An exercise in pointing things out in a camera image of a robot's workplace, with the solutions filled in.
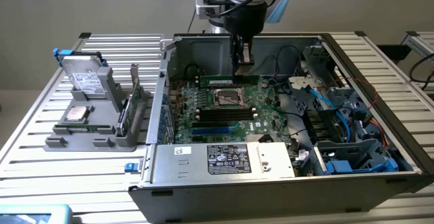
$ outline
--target sticker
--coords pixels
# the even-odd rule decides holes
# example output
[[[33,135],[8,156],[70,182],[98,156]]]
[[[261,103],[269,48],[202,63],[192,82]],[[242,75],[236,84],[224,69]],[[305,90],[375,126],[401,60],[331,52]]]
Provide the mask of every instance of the sticker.
[[[96,73],[72,73],[80,90],[86,94],[104,94],[103,85]]]
[[[175,155],[178,154],[191,154],[191,147],[175,147]]]
[[[247,144],[207,146],[211,175],[251,173]]]
[[[232,84],[232,80],[211,80],[210,84]]]
[[[70,127],[68,130],[72,131],[72,132],[76,132],[76,133],[87,133],[87,132],[90,132],[90,129],[87,129],[86,127]]]

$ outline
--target warning label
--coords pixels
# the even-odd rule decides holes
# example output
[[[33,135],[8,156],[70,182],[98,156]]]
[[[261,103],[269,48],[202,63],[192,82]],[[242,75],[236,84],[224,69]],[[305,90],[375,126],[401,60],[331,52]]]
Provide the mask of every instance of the warning label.
[[[96,73],[72,73],[74,79],[86,94],[104,94]]]
[[[208,145],[207,153],[211,175],[251,173],[246,144]]]

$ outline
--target aluminum workbench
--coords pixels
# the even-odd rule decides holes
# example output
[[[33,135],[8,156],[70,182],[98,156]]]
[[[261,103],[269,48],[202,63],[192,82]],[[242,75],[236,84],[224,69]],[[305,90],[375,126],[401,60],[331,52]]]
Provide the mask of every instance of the aluminum workbench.
[[[379,96],[434,158],[434,104],[365,36],[333,33]],[[114,78],[131,87],[130,65],[140,65],[140,82],[154,91],[163,35],[91,35],[75,49],[100,51],[114,68]],[[147,223],[128,193],[124,164],[144,155],[135,152],[46,152],[43,145],[52,126],[72,98],[72,85],[58,69],[17,129],[0,151],[0,204],[68,204],[75,223]],[[367,213],[311,215],[227,221],[222,223],[434,223],[434,185],[415,194],[402,194]]]
[[[407,45],[421,56],[421,58],[434,53],[434,32],[414,32],[409,31],[402,42],[402,45]],[[425,89],[426,94],[434,96],[434,83],[430,83]]]

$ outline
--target white barcode label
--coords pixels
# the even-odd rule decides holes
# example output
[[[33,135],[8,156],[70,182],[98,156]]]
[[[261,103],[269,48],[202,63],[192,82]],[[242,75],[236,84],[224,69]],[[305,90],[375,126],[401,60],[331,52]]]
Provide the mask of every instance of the white barcode label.
[[[210,84],[232,84],[232,80],[211,80]]]
[[[175,147],[175,155],[191,154],[191,147]]]
[[[79,89],[86,94],[104,94],[103,85],[96,73],[72,73]]]

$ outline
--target motherboard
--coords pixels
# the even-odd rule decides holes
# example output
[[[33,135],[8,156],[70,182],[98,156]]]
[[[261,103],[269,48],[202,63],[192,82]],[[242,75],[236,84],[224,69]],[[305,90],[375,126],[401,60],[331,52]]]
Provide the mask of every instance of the motherboard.
[[[277,92],[269,79],[202,76],[171,87],[175,144],[289,142],[286,117],[267,103]]]

